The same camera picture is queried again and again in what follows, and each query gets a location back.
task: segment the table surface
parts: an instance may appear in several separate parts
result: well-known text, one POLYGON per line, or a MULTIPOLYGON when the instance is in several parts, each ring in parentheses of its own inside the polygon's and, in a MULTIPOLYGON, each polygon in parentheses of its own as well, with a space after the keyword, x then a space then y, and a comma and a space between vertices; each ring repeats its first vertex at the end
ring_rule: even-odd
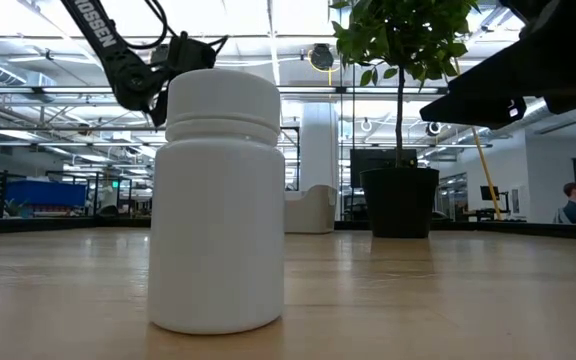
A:
POLYGON ((576 359, 576 240, 286 237, 280 320, 148 323, 147 229, 0 235, 0 359, 576 359))

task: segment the ceiling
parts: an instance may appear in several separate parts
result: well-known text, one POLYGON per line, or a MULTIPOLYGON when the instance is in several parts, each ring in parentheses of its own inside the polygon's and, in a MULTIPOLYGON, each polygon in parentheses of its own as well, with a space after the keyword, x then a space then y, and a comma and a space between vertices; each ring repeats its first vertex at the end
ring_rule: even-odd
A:
MULTIPOLYGON (((217 67, 251 73, 282 87, 358 85, 362 73, 358 66, 328 74, 317 71, 308 61, 308 52, 316 43, 328 44, 336 56, 330 21, 341 20, 343 23, 344 19, 340 18, 338 11, 328 8, 328 0, 160 2, 169 18, 169 25, 177 32, 187 31, 191 37, 205 42, 223 35, 230 36, 218 57, 217 67)), ((102 4, 115 21, 119 33, 131 43, 150 43, 161 32, 160 21, 143 0, 102 0, 102 4)), ((473 34, 464 39, 469 52, 460 59, 462 71, 467 71, 515 42, 523 26, 509 11, 495 14, 491 19, 493 1, 480 1, 480 7, 481 13, 473 11, 468 17, 473 34), (481 30, 484 20, 492 21, 492 25, 488 22, 491 25, 489 31, 481 30)), ((150 57, 148 50, 137 53, 144 60, 150 57)), ((54 86, 82 88, 72 94, 52 95, 50 103, 12 95, 7 88, 0 93, 0 126, 55 128, 33 135, 46 141, 102 143, 117 141, 118 138, 122 141, 164 141, 163 132, 147 130, 150 127, 148 120, 140 113, 117 106, 111 94, 91 94, 88 87, 107 86, 106 77, 96 55, 59 0, 32 3, 29 0, 0 0, 0 68, 26 78, 30 78, 28 74, 43 74, 54 81, 50 83, 54 86), (6 115, 2 113, 3 110, 18 116, 6 115), (80 135, 64 130, 82 125, 99 126, 104 131, 80 135)), ((381 87, 395 85, 394 79, 379 83, 381 87)), ((418 110, 438 95, 416 94, 419 84, 411 78, 406 79, 406 86, 414 91, 405 99, 404 140, 407 143, 434 144, 437 139, 426 135, 426 124, 421 121, 418 110)), ((445 87, 446 82, 428 81, 425 86, 445 87)), ((341 141, 349 141, 353 136, 358 143, 388 144, 394 141, 393 117, 397 106, 392 100, 394 95, 359 94, 354 107, 349 95, 342 98, 334 93, 317 95, 292 92, 282 96, 284 126, 300 126, 304 118, 310 116, 304 110, 306 104, 325 102, 330 104, 331 115, 339 120, 337 126, 341 141)), ((453 136, 453 132, 459 136, 460 130, 464 130, 463 127, 445 126, 442 129, 444 137, 453 136)), ((23 140, 0 133, 1 139, 23 140)), ((295 140, 295 131, 286 131, 280 139, 287 157, 296 157, 292 145, 295 140)), ((84 151, 62 149, 69 154, 84 151)), ((110 163, 151 163, 146 154, 150 154, 148 150, 138 152, 137 156, 127 156, 125 149, 108 149, 107 146, 85 151, 89 155, 106 156, 110 163)), ((95 163, 84 158, 78 160, 95 163)))

